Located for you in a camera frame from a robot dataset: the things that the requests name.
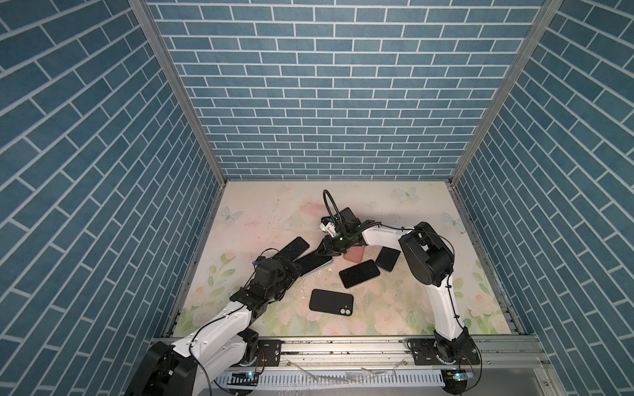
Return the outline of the white-edged black phone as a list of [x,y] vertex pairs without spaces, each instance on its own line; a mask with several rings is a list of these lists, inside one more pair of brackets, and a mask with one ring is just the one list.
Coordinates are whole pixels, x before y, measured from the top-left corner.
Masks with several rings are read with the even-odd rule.
[[329,265],[333,262],[333,257],[320,255],[317,252],[311,252],[304,257],[295,260],[295,264],[300,272],[300,276],[306,276],[307,274],[314,272],[323,266]]

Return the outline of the purple-edged black phone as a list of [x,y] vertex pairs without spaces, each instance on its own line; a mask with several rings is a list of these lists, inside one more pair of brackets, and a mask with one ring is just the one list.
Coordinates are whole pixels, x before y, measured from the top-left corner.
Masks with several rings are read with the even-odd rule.
[[294,262],[310,247],[310,244],[302,237],[296,237],[287,246],[282,248],[273,257],[278,260],[286,260],[288,262]]

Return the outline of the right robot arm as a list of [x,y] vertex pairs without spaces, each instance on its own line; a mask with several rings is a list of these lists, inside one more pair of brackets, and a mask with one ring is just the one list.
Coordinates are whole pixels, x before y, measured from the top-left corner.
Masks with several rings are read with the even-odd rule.
[[345,209],[343,214],[323,217],[320,229],[325,237],[318,252],[325,256],[340,256],[355,246],[400,251],[412,276],[428,287],[439,361],[454,364],[472,348],[473,340],[458,313],[451,279],[455,254],[430,224],[395,227],[374,220],[362,222]]

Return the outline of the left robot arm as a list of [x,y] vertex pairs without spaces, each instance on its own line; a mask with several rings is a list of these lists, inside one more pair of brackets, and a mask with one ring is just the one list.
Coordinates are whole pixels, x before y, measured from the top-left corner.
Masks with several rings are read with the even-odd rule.
[[195,395],[212,391],[211,381],[236,364],[251,363],[258,334],[249,326],[300,277],[290,258],[275,255],[255,267],[254,276],[229,304],[185,338],[155,343],[145,354],[126,395]]

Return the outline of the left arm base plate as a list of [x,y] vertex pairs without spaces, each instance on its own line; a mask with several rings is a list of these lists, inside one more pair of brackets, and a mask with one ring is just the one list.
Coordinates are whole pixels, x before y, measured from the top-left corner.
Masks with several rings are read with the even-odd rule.
[[277,367],[280,364],[282,354],[282,341],[280,339],[259,339],[258,341],[249,342],[246,357],[247,363],[251,366],[264,366],[265,368],[272,366]]

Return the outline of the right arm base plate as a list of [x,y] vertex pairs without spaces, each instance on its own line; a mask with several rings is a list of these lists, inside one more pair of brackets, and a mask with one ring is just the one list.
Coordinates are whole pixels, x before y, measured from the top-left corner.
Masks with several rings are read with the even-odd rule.
[[416,366],[451,366],[462,363],[475,366],[481,363],[475,342],[471,336],[464,334],[452,341],[437,334],[434,338],[408,338],[405,346]]

